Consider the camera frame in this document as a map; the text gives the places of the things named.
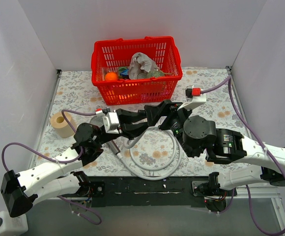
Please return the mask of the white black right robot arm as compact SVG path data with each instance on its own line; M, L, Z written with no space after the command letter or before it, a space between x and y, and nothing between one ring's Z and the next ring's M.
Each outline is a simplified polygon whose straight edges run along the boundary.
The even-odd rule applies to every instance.
M174 154L198 157L205 153L206 160L214 164L248 164L241 170L210 173L207 182L194 187L201 195L224 196L238 186L260 182L285 186L285 147L254 141L239 132L217 128L213 121L193 116L192 110L204 103L205 99L197 97L185 103L165 100L137 112L117 110L122 133L131 140L128 149L147 128L157 126L171 135Z

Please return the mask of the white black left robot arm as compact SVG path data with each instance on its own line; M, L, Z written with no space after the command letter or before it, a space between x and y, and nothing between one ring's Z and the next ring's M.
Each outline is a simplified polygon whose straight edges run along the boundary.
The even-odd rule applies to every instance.
M142 121L147 117L144 110L104 109L96 115L103 125L81 123L74 133L75 143L62 154L26 171L10 170L4 174L0 192L10 217L21 216L48 198L92 195L95 186L80 168L101 155L103 144L118 137L133 139L148 127Z

